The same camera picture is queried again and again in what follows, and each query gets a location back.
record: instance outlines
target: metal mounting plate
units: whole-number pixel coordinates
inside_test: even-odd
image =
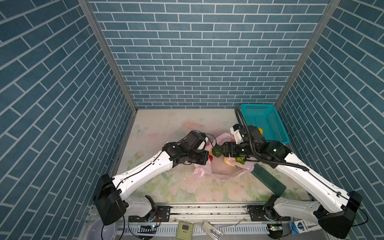
[[[170,206],[158,206],[157,211],[160,213],[160,219],[162,222],[169,222]],[[145,222],[144,217],[129,216],[129,222]]]

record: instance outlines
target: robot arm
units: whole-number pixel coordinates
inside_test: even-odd
[[[272,168],[277,168],[292,178],[317,200],[296,201],[273,195],[264,206],[265,215],[271,220],[284,216],[308,220],[318,223],[335,237],[345,238],[360,206],[361,196],[354,191],[346,192],[327,181],[282,143],[266,142],[256,127],[248,128],[251,129],[250,136],[244,133],[240,126],[235,125],[234,129],[231,129],[236,143],[226,142],[220,146],[223,155],[254,157],[250,144],[243,142],[243,138],[249,137],[257,154],[267,159],[266,162]],[[104,225],[114,223],[126,212],[128,215],[145,217],[147,221],[151,221],[157,211],[151,197],[137,198],[129,195],[149,179],[185,161],[205,165],[209,155],[208,151],[203,150],[206,144],[206,136],[191,131],[185,139],[167,143],[155,156],[129,171],[112,178],[108,174],[101,176],[93,200]]]
[[[345,238],[352,227],[362,200],[361,196],[355,191],[347,192],[323,178],[282,143],[266,142],[256,127],[248,126],[248,128],[250,136],[238,124],[231,128],[236,143],[224,143],[220,147],[223,155],[254,157],[250,144],[243,142],[243,137],[247,140],[249,137],[253,148],[257,154],[266,159],[267,164],[289,176],[317,200],[296,201],[273,195],[265,205],[266,215],[271,220],[285,216],[307,220],[319,224],[335,237]]]
[[[126,212],[129,215],[145,217],[151,221],[157,206],[150,196],[142,198],[129,195],[156,175],[186,161],[205,165],[209,152],[203,150],[208,138],[202,133],[191,131],[179,142],[169,142],[155,156],[137,167],[110,177],[105,174],[97,182],[93,201],[104,225],[119,220]]]

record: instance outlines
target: wire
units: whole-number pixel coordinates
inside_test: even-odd
[[[130,229],[130,227],[129,227],[129,219],[128,219],[128,221],[127,221],[127,225],[128,225],[128,230],[129,230],[129,232],[132,234],[132,235],[134,235],[135,237],[137,237],[138,239],[141,239],[139,236],[137,236],[137,235],[135,235],[132,231],[131,231],[131,229]]]
[[[207,136],[207,135],[211,135],[212,137],[214,137],[214,140],[216,140],[216,138],[215,138],[214,135],[212,135],[212,134],[210,134],[210,133],[200,132],[200,131],[198,131],[198,130],[192,130],[192,131],[199,132],[199,133],[203,134],[203,135],[204,135],[203,137],[208,138],[208,140],[210,141],[210,143],[211,143],[211,145],[212,145],[212,148],[214,148],[214,144],[212,143],[211,139]]]
[[[342,198],[344,198],[345,200],[347,200],[348,202],[351,202],[353,205],[355,205],[360,211],[362,211],[365,215],[365,217],[367,218],[367,220],[365,220],[364,222],[362,223],[359,223],[359,224],[356,224],[356,225],[352,225],[351,227],[357,227],[357,226],[361,226],[363,224],[366,224],[369,220],[369,217],[367,215],[367,213],[365,211],[363,211],[359,206],[357,206],[354,202],[350,201],[349,199],[347,199],[346,197],[344,197],[343,195],[341,195],[340,192],[337,192],[335,190],[333,190],[330,186],[326,185],[325,183],[323,183],[320,179],[318,179],[315,175],[313,175],[310,171],[308,171],[309,174],[312,175],[312,177],[316,178],[317,181],[321,182],[324,186],[326,186],[327,188],[329,188],[332,192],[336,193],[337,196],[340,196]]]
[[[243,114],[241,113],[240,109],[237,107],[235,108],[235,114],[236,114],[236,117],[240,117],[240,119],[242,120],[243,122],[243,125],[244,125],[244,128],[245,130],[247,131],[247,135],[248,135],[248,142],[249,142],[249,145],[250,145],[250,148],[251,148],[251,152],[253,154],[253,156],[259,160],[260,162],[262,163],[266,163],[266,164],[278,164],[278,165],[283,165],[283,166],[289,166],[289,167],[296,167],[296,168],[300,168],[304,171],[308,171],[308,168],[305,167],[305,166],[301,166],[301,165],[298,165],[298,164],[293,164],[293,163],[288,163],[288,162],[275,162],[275,161],[270,161],[270,160],[266,160],[266,159],[263,159],[261,157],[261,155],[259,153],[257,153],[254,149],[253,149],[253,145],[252,145],[252,140],[251,140],[251,133],[249,132],[249,129],[248,129],[248,125],[244,119],[244,116]]]
[[[159,226],[160,226],[160,224],[161,224],[161,216],[160,216],[160,213],[159,212],[157,212],[158,214],[159,214]]]
[[[212,134],[210,134],[210,133],[204,133],[205,135],[211,135],[213,138],[214,138],[214,140],[215,140],[215,147],[216,147],[216,145],[217,145],[217,140],[216,140],[216,137],[214,136],[214,135],[212,135]]]
[[[125,217],[124,217],[124,215],[122,216],[122,222],[123,222],[123,227],[122,227],[122,233],[121,233],[121,235],[120,235],[120,238],[119,238],[119,240],[122,238],[122,236],[123,236],[123,234],[124,234],[124,230],[125,230]],[[101,228],[101,233],[100,233],[100,236],[101,236],[101,240],[104,240],[103,239],[103,229],[104,229],[104,224],[103,224],[103,227]]]
[[[347,199],[346,197],[344,197],[343,195],[341,195],[340,192],[336,192],[335,190],[333,190],[331,187],[329,187],[328,185],[326,185],[325,183],[323,183],[322,181],[320,181],[317,177],[315,177],[307,167],[305,166],[301,166],[299,164],[292,164],[292,163],[287,163],[287,162],[274,162],[274,161],[269,161],[269,160],[265,160],[263,158],[261,158],[258,154],[256,154],[255,150],[253,149],[253,146],[252,146],[252,142],[251,142],[251,135],[250,135],[250,132],[249,132],[249,129],[248,129],[248,126],[247,126],[247,123],[244,119],[244,116],[243,114],[241,113],[240,109],[238,107],[235,108],[235,114],[236,114],[236,117],[237,119],[239,120],[238,116],[240,117],[240,119],[242,120],[243,124],[244,124],[244,128],[245,130],[247,131],[247,134],[248,134],[248,141],[249,141],[249,144],[250,144],[250,148],[251,148],[251,152],[252,154],[254,155],[254,157],[259,160],[260,162],[262,163],[271,163],[271,164],[278,164],[278,165],[284,165],[284,166],[289,166],[289,167],[297,167],[297,168],[300,168],[304,171],[307,171],[309,174],[311,174],[314,178],[316,178],[319,182],[321,182],[324,186],[326,186],[327,188],[329,188],[331,191],[335,192],[337,196],[341,196],[342,198],[346,199],[348,202],[351,202],[353,205],[355,205],[360,211],[362,211],[364,213],[364,215],[366,216],[367,220],[365,220],[364,222],[362,223],[359,223],[359,224],[356,224],[356,225],[352,225],[352,227],[356,227],[356,226],[360,226],[360,225],[363,225],[363,224],[366,224],[369,220],[369,217],[368,215],[366,214],[365,211],[363,211],[359,206],[357,206],[354,202],[350,201],[349,199]]]
[[[189,133],[188,133],[185,137],[183,137],[182,139],[180,139],[177,143],[180,143],[184,138],[188,137],[188,135],[189,135]]]
[[[283,237],[286,237],[286,236],[290,235],[290,234],[292,233],[293,227],[290,226],[290,229],[291,229],[291,230],[289,231],[289,233],[287,233],[287,234],[281,236],[280,238],[283,238]]]
[[[119,185],[120,185],[124,180],[126,180],[126,179],[128,179],[128,178],[130,178],[130,177],[132,177],[132,176],[135,176],[136,174],[142,172],[144,169],[146,169],[147,167],[149,167],[150,165],[152,165],[152,164],[156,161],[156,159],[160,156],[160,154],[162,154],[162,152],[163,152],[163,151],[161,151],[161,152],[158,154],[158,156],[153,160],[153,162],[150,162],[147,166],[145,166],[145,167],[144,167],[143,169],[141,169],[139,172],[134,173],[134,174],[132,174],[132,175],[130,175],[130,176],[124,178],[123,180],[121,180],[121,181],[119,182],[119,184],[117,185],[116,190],[119,188]]]

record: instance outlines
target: white box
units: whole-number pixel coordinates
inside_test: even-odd
[[[292,228],[293,235],[321,229],[320,225],[306,220],[294,221],[293,223],[290,223],[290,227]]]

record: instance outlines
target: green block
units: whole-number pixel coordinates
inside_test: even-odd
[[[267,186],[277,196],[283,195],[286,186],[277,180],[272,174],[259,164],[255,164],[255,169],[251,172],[258,180]]]

